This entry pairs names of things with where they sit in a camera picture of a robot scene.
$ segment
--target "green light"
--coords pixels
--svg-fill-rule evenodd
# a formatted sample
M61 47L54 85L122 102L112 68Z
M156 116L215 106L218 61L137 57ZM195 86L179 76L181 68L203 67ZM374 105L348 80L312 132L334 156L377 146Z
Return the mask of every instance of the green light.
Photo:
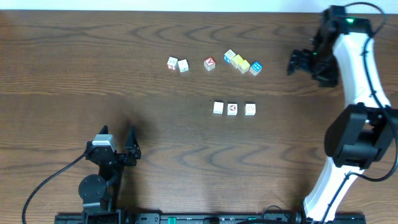
M353 18L347 18L346 21L347 21L349 24L352 24L352 23L354 22L354 19L353 19Z

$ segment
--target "cube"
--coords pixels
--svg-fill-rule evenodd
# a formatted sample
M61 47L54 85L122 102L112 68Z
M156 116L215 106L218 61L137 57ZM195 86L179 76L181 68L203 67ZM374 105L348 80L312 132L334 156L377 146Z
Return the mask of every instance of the cube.
M261 72L262 65L259 62L254 62L251 67L250 67L250 72L253 75L257 75L259 72Z
M175 70L177 68L177 58L169 57L169 61L167 62L167 68Z
M238 65L243 61L243 58L240 55L237 55L232 58L231 64L234 68L238 68Z
M180 72L186 72L189 69L187 59L178 61L178 67L180 68Z
M214 102L213 113L215 114L223 114L224 103L223 102Z
M237 115L238 105L236 103L228 103L228 113L227 115Z
M250 64L247 60L243 60L239 66L238 66L239 71L241 71L242 74L244 74L245 72L249 71L250 69Z
M244 107L244 115L255 115L256 105L254 103L246 103Z
M236 53L233 52L231 49L229 49L225 54L224 54L224 60L226 63L231 63L231 60L233 57L235 57Z
M210 71L211 69L216 67L216 61L210 57L205 60L205 68Z

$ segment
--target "white backdrop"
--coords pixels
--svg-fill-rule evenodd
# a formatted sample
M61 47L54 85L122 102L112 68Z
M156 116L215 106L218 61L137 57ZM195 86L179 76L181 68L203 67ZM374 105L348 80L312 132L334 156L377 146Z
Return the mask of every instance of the white backdrop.
M199 12L321 12L331 4L354 0L0 0L0 9L199 11ZM398 13L398 0L368 0L386 13ZM375 13L367 6L348 12Z

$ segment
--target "green indicator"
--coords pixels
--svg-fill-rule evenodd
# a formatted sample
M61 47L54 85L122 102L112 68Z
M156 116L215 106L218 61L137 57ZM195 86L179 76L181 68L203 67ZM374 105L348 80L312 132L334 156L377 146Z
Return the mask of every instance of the green indicator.
M177 223L177 218L170 217L167 219L167 224L176 224Z
M352 24L352 23L354 22L354 19L353 19L353 18L347 18L346 21L347 21L349 24Z

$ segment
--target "wood grain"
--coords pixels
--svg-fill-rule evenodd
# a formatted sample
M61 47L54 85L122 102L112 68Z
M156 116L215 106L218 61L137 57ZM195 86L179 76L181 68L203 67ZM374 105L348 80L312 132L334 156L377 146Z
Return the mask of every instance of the wood grain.
M398 16L376 39L377 67L398 103ZM292 49L308 48L317 14L0 12L0 223L20 223L29 194L78 157L107 124L124 144L138 130L142 159L126 169L120 207L163 212L296 209L325 162L323 135L343 109L338 88L285 76ZM233 49L263 64L254 77L223 62ZM186 58L190 71L166 67ZM217 66L207 72L203 60ZM212 114L215 100L239 104ZM245 117L245 102L257 113ZM391 166L391 148L368 175ZM30 203L28 223L81 212L78 184L97 167L81 161ZM368 223L397 223L398 178L358 180L339 209Z

